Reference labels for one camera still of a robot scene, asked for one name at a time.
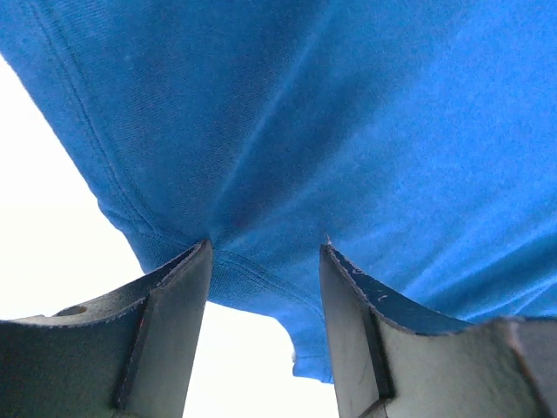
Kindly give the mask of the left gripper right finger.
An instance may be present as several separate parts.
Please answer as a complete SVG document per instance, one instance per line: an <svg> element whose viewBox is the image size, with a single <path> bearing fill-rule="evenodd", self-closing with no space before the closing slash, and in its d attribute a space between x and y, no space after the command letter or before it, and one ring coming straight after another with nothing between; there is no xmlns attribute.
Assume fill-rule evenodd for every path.
<svg viewBox="0 0 557 418"><path fill-rule="evenodd" d="M555 416L555 319L457 320L329 245L319 279L340 416Z"/></svg>

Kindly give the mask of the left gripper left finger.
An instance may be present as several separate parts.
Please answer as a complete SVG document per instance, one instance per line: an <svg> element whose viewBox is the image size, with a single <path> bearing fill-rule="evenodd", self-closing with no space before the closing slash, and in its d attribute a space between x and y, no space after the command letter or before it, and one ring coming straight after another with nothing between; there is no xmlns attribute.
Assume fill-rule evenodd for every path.
<svg viewBox="0 0 557 418"><path fill-rule="evenodd" d="M96 299L3 321L2 416L181 416L211 270L204 240Z"/></svg>

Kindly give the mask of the blue t shirt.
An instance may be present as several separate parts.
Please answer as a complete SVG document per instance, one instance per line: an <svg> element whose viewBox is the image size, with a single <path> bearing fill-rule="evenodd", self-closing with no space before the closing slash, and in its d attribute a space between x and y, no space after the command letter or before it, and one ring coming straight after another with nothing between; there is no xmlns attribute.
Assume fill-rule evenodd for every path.
<svg viewBox="0 0 557 418"><path fill-rule="evenodd" d="M4 1L1 53L152 271L329 383L325 239L462 320L556 313L553 1Z"/></svg>

